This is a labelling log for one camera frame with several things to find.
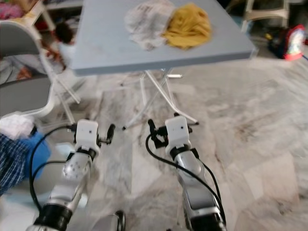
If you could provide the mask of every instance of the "yellow cloth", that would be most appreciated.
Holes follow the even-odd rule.
[[[189,49],[211,38],[211,25],[207,13],[193,3],[178,8],[162,37],[170,46]]]

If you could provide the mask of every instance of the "gray table top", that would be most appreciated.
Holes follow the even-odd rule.
[[[168,45],[144,51],[129,40],[124,16],[145,0],[85,0],[71,68],[77,75],[108,74],[247,59],[256,50],[216,0],[193,0],[209,15],[210,42],[183,51]],[[171,0],[177,7],[189,0]]]

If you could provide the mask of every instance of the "blue cloth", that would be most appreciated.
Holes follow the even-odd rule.
[[[29,147],[0,133],[0,196],[25,177]]]
[[[25,178],[29,178],[29,163],[30,163],[30,157],[31,153],[35,147],[35,145],[38,143],[38,141],[43,137],[43,134],[36,132],[30,139],[20,139],[22,143],[27,145],[29,148],[29,152],[26,156],[26,166],[25,166]],[[37,169],[38,166],[45,163],[51,155],[51,151],[47,145],[46,141],[43,141],[35,151],[34,157],[33,157],[33,164],[32,164],[32,173]],[[36,179],[39,178],[43,172],[42,168],[40,171],[38,171],[38,174],[36,176]]]
[[[11,140],[0,133],[0,196],[22,180],[29,178],[30,156],[38,141],[43,137],[36,132],[31,138]],[[32,172],[45,163],[51,152],[45,141],[37,148],[34,157]]]

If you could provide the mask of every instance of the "white plastic chair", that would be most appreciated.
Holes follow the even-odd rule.
[[[61,101],[67,118],[74,122],[73,115],[56,89],[55,82],[75,99],[80,99],[57,77],[48,63],[40,45],[23,25],[12,21],[0,22],[0,57],[33,54],[39,57],[46,76],[8,82],[0,85],[0,117],[15,111],[34,117],[46,116],[54,107],[56,97]]]
[[[243,2],[243,0],[232,0],[226,11],[230,11],[233,6]],[[289,20],[289,0],[282,0],[282,7],[271,10],[253,10],[255,0],[246,0],[246,8],[243,16],[243,24],[241,31],[246,33],[248,29],[248,21],[260,20],[266,18],[282,18],[282,27],[288,27]]]

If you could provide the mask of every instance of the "white table leg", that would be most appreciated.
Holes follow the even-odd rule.
[[[169,83],[169,73],[171,72],[172,69],[169,69],[169,70],[165,70],[164,74],[163,74],[163,78],[166,79],[166,86],[167,86],[167,90],[168,90],[168,93],[169,93],[169,98],[171,100],[171,103],[173,106],[175,106],[175,103],[174,103],[174,98],[173,98],[173,94],[170,90],[170,83]]]
[[[284,28],[288,28],[288,26],[289,26],[289,15],[290,15],[289,0],[283,0],[283,8],[287,12],[287,17],[282,18],[282,26]]]
[[[61,84],[61,86],[71,95],[71,97],[75,100],[76,103],[80,103],[80,97],[77,96],[75,92],[73,92],[73,90],[71,90],[62,80],[60,80],[60,78],[57,77],[56,81]]]
[[[145,93],[145,87],[144,87],[144,77],[145,77],[145,73],[143,73],[143,75],[140,78],[140,88],[141,88],[143,105],[146,105],[147,100],[146,100],[146,93]]]
[[[246,2],[246,8],[243,16],[243,23],[242,23],[242,28],[241,31],[243,33],[247,32],[248,29],[248,20],[247,20],[247,13],[250,13],[252,11],[253,5],[254,5],[255,0],[247,0]]]
[[[169,78],[182,78],[183,77],[182,74],[170,74],[172,70],[173,70],[172,68],[168,69],[167,75]]]
[[[163,86],[166,82],[166,78],[163,79],[163,81],[161,82],[161,86]],[[156,98],[156,96],[158,95],[159,91],[157,91],[155,93],[155,95],[146,103],[146,105],[143,106],[143,108],[138,112],[137,115],[135,115],[127,124],[125,124],[125,126],[122,128],[122,130],[125,130],[127,128],[129,128],[130,126],[132,126],[136,120],[145,113],[145,111],[149,108],[149,106],[153,103],[154,99]]]
[[[168,97],[168,95],[166,94],[166,92],[164,91],[164,89],[162,88],[162,85],[159,84],[159,82],[156,80],[155,76],[151,73],[151,71],[145,71],[145,73],[147,74],[147,76],[149,77],[149,79],[154,83],[155,87],[158,89],[158,91],[160,92],[160,94],[165,98],[165,100],[167,101],[167,103],[169,104],[169,106],[178,114],[180,114],[181,116],[186,117],[187,119],[191,120],[192,122],[194,122],[195,124],[199,124],[198,120],[196,120],[195,118],[187,115],[186,113],[180,111],[176,106],[173,105],[172,101],[170,100],[170,98]]]
[[[50,15],[48,11],[46,10],[46,7],[43,5],[43,11],[42,11],[42,16],[48,26],[48,29],[50,31],[54,31],[56,29],[56,26],[54,25],[52,19],[50,18]]]
[[[62,106],[63,106],[63,108],[64,108],[65,114],[66,114],[66,116],[67,116],[67,118],[68,118],[70,124],[74,124],[74,123],[75,123],[75,119],[74,119],[74,116],[73,116],[73,114],[72,114],[72,111],[71,111],[71,109],[69,108],[69,106],[67,105],[67,103],[63,100],[63,98],[62,98],[62,96],[61,96],[61,93],[59,93],[55,87],[53,87],[52,90],[53,90],[53,91],[56,93],[56,95],[59,97],[59,99],[60,99],[60,101],[61,101],[61,104],[62,104]]]

